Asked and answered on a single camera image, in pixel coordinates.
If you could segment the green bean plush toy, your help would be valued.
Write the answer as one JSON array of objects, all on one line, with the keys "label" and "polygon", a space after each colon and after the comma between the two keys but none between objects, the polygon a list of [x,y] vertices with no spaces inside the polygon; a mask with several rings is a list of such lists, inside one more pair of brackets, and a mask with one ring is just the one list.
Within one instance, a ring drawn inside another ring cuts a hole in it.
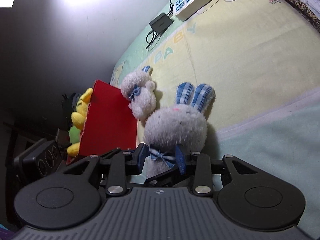
[{"label": "green bean plush toy", "polygon": [[71,144],[80,142],[81,131],[75,126],[72,126],[69,130],[69,140]]}]

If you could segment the black power adapter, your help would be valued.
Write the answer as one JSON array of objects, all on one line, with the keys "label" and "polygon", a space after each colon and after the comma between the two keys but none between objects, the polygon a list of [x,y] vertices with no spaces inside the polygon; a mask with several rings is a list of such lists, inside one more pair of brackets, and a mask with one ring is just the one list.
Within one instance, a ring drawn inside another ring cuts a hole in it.
[{"label": "black power adapter", "polygon": [[172,24],[173,20],[165,13],[161,13],[149,23],[151,29],[157,34],[162,34]]}]

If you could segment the white rabbit plush blue ears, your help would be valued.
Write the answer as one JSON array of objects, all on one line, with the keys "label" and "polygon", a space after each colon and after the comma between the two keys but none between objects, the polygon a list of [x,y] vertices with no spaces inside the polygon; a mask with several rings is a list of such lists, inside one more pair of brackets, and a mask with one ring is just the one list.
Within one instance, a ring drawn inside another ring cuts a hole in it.
[{"label": "white rabbit plush blue ears", "polygon": [[197,87],[184,82],[177,87],[174,105],[163,107],[150,115],[145,124],[144,142],[149,147],[145,177],[151,178],[181,163],[176,146],[186,153],[200,152],[207,138],[205,111],[215,99],[212,86]]}]

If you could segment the yellow tiger plush toy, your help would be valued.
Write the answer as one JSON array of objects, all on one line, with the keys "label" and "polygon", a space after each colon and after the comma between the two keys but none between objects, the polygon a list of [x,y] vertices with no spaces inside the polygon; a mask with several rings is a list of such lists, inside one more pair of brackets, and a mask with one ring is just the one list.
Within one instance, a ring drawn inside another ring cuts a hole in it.
[{"label": "yellow tiger plush toy", "polygon": [[[81,135],[84,130],[85,122],[87,119],[87,112],[88,112],[89,103],[90,103],[92,94],[93,94],[93,88],[88,88],[84,92],[84,94],[82,94],[79,97],[75,106],[75,111],[71,114],[72,126],[75,126],[78,129],[80,129]],[[71,144],[67,148],[67,154],[73,158],[75,158],[79,154],[79,151],[80,151],[80,142],[76,144]]]}]

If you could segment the red cardboard box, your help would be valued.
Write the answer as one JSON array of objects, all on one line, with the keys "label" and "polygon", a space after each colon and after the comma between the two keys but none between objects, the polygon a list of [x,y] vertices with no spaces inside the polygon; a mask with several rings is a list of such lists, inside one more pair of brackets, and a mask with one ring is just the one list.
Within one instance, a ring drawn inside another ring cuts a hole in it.
[{"label": "red cardboard box", "polygon": [[76,158],[102,155],[113,149],[136,147],[137,120],[120,89],[101,80],[95,81],[87,119],[80,139],[79,154],[67,154],[67,164]]}]

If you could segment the baby print bed sheet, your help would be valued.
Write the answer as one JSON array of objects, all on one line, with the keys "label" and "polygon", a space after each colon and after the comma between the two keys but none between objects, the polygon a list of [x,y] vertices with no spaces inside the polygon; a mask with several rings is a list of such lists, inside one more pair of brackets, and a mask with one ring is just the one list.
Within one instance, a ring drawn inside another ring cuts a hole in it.
[{"label": "baby print bed sheet", "polygon": [[116,64],[111,84],[152,67],[160,107],[180,83],[216,92],[204,152],[237,157],[298,187],[299,227],[319,237],[319,33],[284,0],[212,0],[175,20],[146,50],[142,32]]}]

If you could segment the white rabbit plush blue bow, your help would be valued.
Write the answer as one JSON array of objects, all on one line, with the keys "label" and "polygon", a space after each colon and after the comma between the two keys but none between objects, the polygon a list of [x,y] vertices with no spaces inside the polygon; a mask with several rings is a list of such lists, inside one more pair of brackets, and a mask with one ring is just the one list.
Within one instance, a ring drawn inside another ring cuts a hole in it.
[{"label": "white rabbit plush blue bow", "polygon": [[146,120],[156,108],[156,84],[151,72],[150,66],[131,72],[124,77],[120,86],[123,97],[129,101],[133,116],[140,121]]}]

